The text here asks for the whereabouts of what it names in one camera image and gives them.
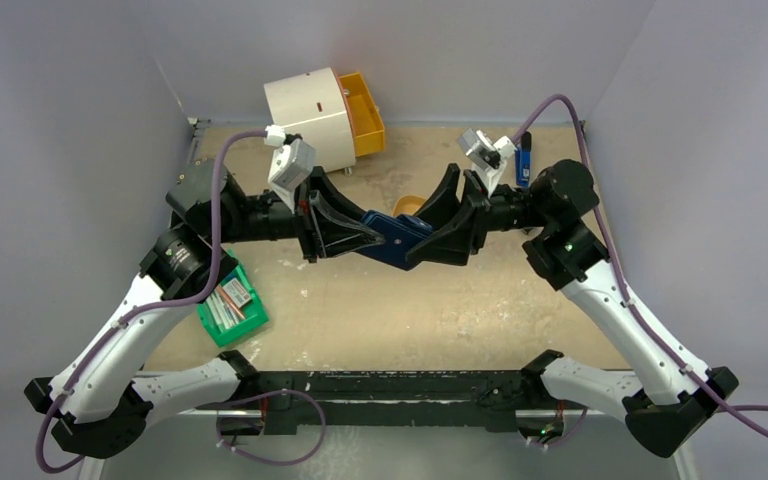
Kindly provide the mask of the orange oval tray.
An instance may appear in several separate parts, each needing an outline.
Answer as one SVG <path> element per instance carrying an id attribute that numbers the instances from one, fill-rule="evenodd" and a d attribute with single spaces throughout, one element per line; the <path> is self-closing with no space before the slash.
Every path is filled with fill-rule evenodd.
<path id="1" fill-rule="evenodd" d="M 421 196 L 404 195 L 393 206 L 392 216 L 415 215 L 426 201 L 427 199 Z"/>

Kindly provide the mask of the blue leather card holder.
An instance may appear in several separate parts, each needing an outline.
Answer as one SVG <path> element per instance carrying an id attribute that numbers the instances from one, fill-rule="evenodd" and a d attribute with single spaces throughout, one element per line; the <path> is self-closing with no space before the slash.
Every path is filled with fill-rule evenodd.
<path id="1" fill-rule="evenodd" d="M 413 215 L 400 214 L 396 217 L 369 210 L 362 217 L 362 223 L 381 234 L 384 243 L 359 249 L 357 253 L 369 259 L 410 271 L 418 263 L 407 259 L 407 253 L 433 233 L 433 227 Z"/>

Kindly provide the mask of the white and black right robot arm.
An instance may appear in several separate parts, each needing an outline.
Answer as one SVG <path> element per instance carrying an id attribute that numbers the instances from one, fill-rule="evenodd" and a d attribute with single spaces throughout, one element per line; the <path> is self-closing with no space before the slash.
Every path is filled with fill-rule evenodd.
<path id="1" fill-rule="evenodd" d="M 433 231 L 408 252 L 417 263 L 463 266 L 493 231 L 534 228 L 523 249 L 533 271 L 584 312 L 628 362 L 623 375 L 548 350 L 522 371 L 536 407 L 566 400 L 622 421 L 647 451 L 667 458 L 737 388 L 727 367 L 686 350 L 616 272 L 614 256 L 584 222 L 599 203 L 588 168 L 564 159 L 527 188 L 486 189 L 477 173 L 450 164 L 417 216 Z"/>

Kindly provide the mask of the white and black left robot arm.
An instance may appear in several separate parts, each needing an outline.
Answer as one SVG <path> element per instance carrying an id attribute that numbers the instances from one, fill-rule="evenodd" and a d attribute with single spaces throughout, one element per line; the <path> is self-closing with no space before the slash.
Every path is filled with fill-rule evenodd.
<path id="1" fill-rule="evenodd" d="M 320 168 L 304 173 L 282 199 L 273 191 L 245 194 L 220 159 L 205 160 L 181 176 L 167 201 L 178 220 L 142 259 L 109 320 L 61 373 L 25 388 L 44 417 L 39 440 L 53 439 L 79 458 L 115 456 L 148 427 L 195 407 L 255 402 L 258 373 L 239 353 L 139 376 L 159 343 L 237 268 L 226 244 L 297 238 L 304 258 L 316 261 L 384 241 Z"/>

